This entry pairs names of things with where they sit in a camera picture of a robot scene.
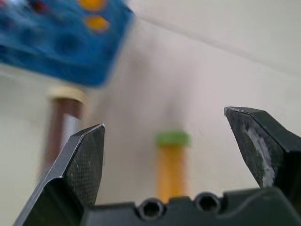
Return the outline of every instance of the yellow dot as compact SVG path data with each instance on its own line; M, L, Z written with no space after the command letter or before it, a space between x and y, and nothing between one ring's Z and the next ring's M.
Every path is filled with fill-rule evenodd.
M105 0L79 0L80 5L88 11L96 12L105 6Z
M89 16L86 18L86 25L93 31L103 32L110 26L110 23L102 16Z

